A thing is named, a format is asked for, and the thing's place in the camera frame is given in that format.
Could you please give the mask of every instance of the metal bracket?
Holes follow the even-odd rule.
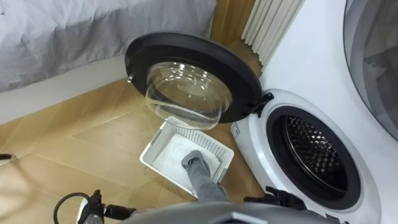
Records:
[[[257,105],[254,107],[252,114],[257,114],[257,116],[260,118],[262,110],[266,106],[270,100],[274,99],[274,95],[272,93],[267,93],[264,96],[261,97],[260,101],[257,103]]]

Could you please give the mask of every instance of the open door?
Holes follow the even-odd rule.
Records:
[[[234,53],[206,39],[159,32],[134,40],[126,53],[129,81],[160,118],[183,128],[211,129],[245,118],[262,90]]]

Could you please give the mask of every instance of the bed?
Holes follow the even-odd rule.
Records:
[[[215,0],[0,0],[0,92],[121,55],[140,35],[204,35]]]
[[[0,124],[126,77],[123,55],[140,35],[206,35],[215,5],[216,0],[0,0]]]

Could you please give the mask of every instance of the laundry basket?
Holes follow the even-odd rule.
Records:
[[[164,122],[161,125],[159,130],[155,133],[154,137],[150,140],[144,152],[142,152],[139,159],[147,167],[151,168],[162,177],[173,182],[175,185],[179,186],[181,189],[197,198],[197,195],[194,191],[191,191],[183,185],[175,182],[170,177],[157,170],[153,166],[154,161],[158,158],[159,154],[163,151],[163,149],[169,143],[174,134],[179,134],[183,137],[186,137],[187,139],[193,141],[207,151],[213,153],[217,157],[220,162],[220,166],[217,168],[212,178],[213,181],[216,183],[220,183],[223,180],[223,177],[232,161],[232,158],[234,157],[234,152],[232,151],[232,149],[224,146],[217,140],[211,138],[201,131],[180,128],[169,124],[168,122]]]

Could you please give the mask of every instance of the gray sock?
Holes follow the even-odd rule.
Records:
[[[227,202],[225,189],[214,183],[210,177],[208,164],[200,151],[192,151],[182,160],[192,187],[201,202]]]

